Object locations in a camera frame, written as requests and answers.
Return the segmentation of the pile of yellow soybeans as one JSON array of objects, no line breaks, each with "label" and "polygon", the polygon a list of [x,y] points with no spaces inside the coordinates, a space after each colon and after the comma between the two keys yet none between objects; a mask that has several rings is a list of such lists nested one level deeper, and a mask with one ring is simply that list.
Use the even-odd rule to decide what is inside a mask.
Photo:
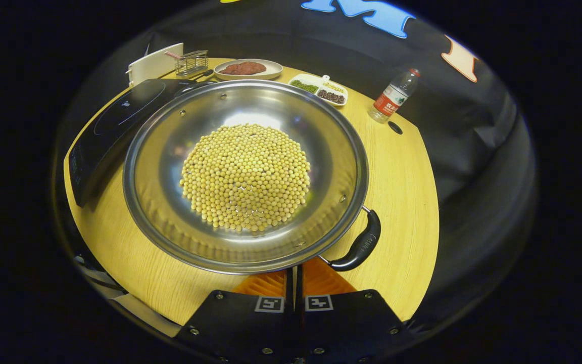
[{"label": "pile of yellow soybeans", "polygon": [[246,123],[202,136],[179,184],[192,212],[216,230],[258,233],[286,223],[306,204],[310,170],[288,134]]}]

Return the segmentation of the white toaster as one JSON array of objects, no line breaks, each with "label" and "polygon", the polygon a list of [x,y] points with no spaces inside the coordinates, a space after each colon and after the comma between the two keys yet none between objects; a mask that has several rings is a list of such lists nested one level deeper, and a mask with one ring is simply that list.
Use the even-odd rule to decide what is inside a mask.
[{"label": "white toaster", "polygon": [[134,87],[145,80],[160,78],[175,70],[176,60],[164,55],[164,51],[171,51],[183,55],[184,43],[172,44],[163,49],[154,51],[135,60],[128,65],[125,72],[128,77],[128,86]]}]

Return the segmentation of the black induction cooktop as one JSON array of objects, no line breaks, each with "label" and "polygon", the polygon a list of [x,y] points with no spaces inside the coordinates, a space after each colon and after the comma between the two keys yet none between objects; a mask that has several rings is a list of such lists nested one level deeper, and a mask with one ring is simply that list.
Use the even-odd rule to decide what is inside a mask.
[{"label": "black induction cooktop", "polygon": [[76,205],[95,195],[97,185],[138,129],[171,100],[213,81],[148,79],[106,106],[75,141],[68,156],[72,194]]}]

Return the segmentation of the white divided bean dish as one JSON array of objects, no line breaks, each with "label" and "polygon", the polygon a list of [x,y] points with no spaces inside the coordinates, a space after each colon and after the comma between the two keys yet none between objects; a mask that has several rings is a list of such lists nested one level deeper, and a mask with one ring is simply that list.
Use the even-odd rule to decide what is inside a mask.
[{"label": "white divided bean dish", "polygon": [[332,81],[328,75],[318,77],[301,73],[288,81],[288,84],[312,93],[335,107],[342,107],[348,102],[348,90]]}]

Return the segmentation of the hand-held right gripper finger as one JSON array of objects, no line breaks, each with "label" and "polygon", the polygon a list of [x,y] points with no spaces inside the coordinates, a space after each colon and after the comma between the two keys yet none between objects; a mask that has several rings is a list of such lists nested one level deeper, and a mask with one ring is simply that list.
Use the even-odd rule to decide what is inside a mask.
[{"label": "hand-held right gripper finger", "polygon": [[175,340],[218,364],[286,364],[294,348],[293,279],[288,271],[211,291]]},{"label": "hand-held right gripper finger", "polygon": [[325,262],[298,267],[296,364],[382,364],[416,335],[374,289],[356,290]]}]

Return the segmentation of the white round plate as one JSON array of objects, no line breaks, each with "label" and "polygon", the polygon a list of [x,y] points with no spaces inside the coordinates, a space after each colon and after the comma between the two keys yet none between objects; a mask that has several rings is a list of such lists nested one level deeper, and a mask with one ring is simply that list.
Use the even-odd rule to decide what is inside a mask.
[{"label": "white round plate", "polygon": [[[266,65],[266,71],[261,72],[254,75],[228,75],[228,74],[220,74],[224,68],[231,64],[241,64],[243,62],[258,62],[260,64]],[[216,65],[213,68],[213,72],[217,78],[220,80],[272,80],[279,76],[282,73],[283,67],[282,65],[268,60],[263,59],[238,59],[232,60],[228,62],[224,62],[222,64]]]}]

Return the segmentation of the clear bottle with red label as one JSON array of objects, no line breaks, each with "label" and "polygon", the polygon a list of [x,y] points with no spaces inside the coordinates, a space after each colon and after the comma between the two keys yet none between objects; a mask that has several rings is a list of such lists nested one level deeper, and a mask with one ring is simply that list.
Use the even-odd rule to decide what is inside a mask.
[{"label": "clear bottle with red label", "polygon": [[367,115],[378,123],[386,123],[414,93],[420,77],[420,71],[415,68],[395,76],[369,107]]}]

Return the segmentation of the stainless steel pot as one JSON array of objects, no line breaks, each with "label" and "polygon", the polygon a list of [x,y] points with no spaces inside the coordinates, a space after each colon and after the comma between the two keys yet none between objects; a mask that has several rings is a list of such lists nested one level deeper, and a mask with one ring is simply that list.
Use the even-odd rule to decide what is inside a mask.
[{"label": "stainless steel pot", "polygon": [[[258,233],[203,222],[180,183],[184,161],[203,136],[245,123],[288,134],[310,164],[307,204]],[[365,206],[369,175],[362,140],[326,101],[277,81],[233,80],[183,90],[152,115],[129,146],[122,185],[132,219],[162,251],[206,271],[254,275],[318,257],[366,212],[367,228],[344,257],[328,262],[335,271],[358,267],[381,232],[378,214]]]}]

